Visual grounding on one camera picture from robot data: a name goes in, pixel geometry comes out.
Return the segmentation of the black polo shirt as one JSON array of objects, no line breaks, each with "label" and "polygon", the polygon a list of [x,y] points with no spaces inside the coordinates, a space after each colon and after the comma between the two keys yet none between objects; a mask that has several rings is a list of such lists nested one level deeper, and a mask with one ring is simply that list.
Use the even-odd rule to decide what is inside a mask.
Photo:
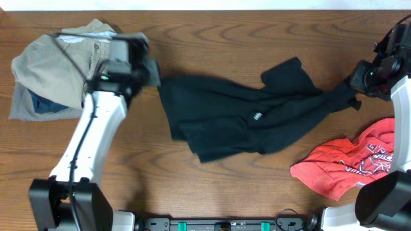
[{"label": "black polo shirt", "polygon": [[261,74],[254,89],[223,78],[172,76],[158,88],[172,139],[187,142],[201,162],[238,153],[281,151],[333,112],[360,101],[347,81],[333,90],[317,88],[291,58]]}]

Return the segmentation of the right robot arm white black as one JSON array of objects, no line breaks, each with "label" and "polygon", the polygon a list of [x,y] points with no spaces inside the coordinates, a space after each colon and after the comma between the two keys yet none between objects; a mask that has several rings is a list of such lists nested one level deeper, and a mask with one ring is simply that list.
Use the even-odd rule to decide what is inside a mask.
[{"label": "right robot arm white black", "polygon": [[410,230],[410,23],[398,21],[374,52],[372,62],[358,62],[349,84],[366,96],[393,102],[391,169],[363,186],[354,203],[312,214],[305,230]]}]

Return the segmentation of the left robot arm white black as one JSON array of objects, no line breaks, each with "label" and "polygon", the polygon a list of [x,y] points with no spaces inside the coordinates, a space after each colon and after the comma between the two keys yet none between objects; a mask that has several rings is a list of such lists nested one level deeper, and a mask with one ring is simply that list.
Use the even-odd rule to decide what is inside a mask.
[{"label": "left robot arm white black", "polygon": [[47,179],[28,196],[38,230],[144,230],[135,213],[114,210],[100,189],[105,159],[134,96],[160,84],[144,33],[104,38],[109,57],[86,78],[83,111],[70,143]]}]

